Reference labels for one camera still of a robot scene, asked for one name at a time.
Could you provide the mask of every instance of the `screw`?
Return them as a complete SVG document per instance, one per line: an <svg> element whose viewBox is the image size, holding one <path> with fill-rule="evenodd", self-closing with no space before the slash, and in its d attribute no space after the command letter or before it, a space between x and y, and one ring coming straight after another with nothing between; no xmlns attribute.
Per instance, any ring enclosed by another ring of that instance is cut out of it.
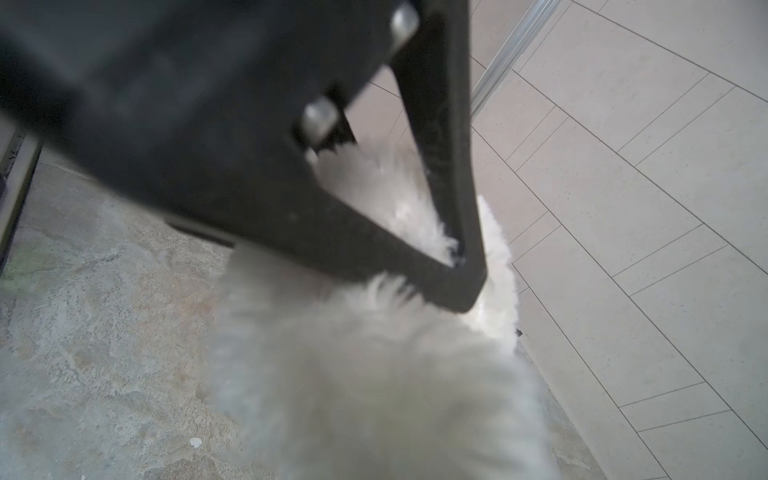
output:
<svg viewBox="0 0 768 480"><path fill-rule="evenodd" d="M392 50L398 51L419 30L419 13L405 2L392 14L389 28L392 30Z"/></svg>
<svg viewBox="0 0 768 480"><path fill-rule="evenodd" d="M337 121L339 110L327 97L320 97L304 107L299 129L304 138L314 146L326 139Z"/></svg>

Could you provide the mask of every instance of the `fluffy white object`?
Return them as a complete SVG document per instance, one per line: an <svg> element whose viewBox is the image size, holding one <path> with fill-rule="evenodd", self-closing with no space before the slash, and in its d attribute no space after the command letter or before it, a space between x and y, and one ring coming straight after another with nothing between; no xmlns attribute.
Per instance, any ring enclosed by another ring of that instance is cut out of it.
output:
<svg viewBox="0 0 768 480"><path fill-rule="evenodd" d="M348 205L450 261L455 241L415 152L347 145L314 167ZM407 298L398 277L342 283L259 247L235 249L212 379L246 458L281 480L556 478L535 384L514 351L509 252L478 205L488 280L465 315Z"/></svg>

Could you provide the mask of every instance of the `white fur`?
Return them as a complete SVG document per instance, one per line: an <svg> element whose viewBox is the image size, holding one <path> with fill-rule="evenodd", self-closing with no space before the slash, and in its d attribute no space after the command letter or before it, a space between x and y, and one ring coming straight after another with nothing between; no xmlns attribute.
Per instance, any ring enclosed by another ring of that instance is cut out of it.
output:
<svg viewBox="0 0 768 480"><path fill-rule="evenodd" d="M450 261L455 242L415 152L343 146L315 169L348 205ZM409 300L397 277L341 283L259 247L235 249L212 378L246 458L281 480L554 478L535 387L514 352L509 252L478 206L488 280L465 315Z"/></svg>

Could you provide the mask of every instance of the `marbled stone surface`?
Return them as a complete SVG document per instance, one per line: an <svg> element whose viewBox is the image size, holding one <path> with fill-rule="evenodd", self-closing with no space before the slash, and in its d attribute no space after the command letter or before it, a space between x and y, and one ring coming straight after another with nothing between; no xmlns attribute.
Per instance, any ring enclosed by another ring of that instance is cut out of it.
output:
<svg viewBox="0 0 768 480"><path fill-rule="evenodd" d="M232 461L237 427L206 401L228 253L44 150L0 275L0 478L273 478ZM542 407L564 477L604 478Z"/></svg>

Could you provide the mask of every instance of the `metal pin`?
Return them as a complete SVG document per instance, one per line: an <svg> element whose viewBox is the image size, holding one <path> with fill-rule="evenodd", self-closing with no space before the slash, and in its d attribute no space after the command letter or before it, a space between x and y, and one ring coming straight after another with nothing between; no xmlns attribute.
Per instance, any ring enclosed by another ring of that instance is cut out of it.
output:
<svg viewBox="0 0 768 480"><path fill-rule="evenodd" d="M299 129L311 145L317 145L331 133L339 121L339 109L326 97L307 104L301 114Z"/></svg>
<svg viewBox="0 0 768 480"><path fill-rule="evenodd" d="M392 14L389 28L392 30L392 50L398 51L419 30L419 13L405 2Z"/></svg>

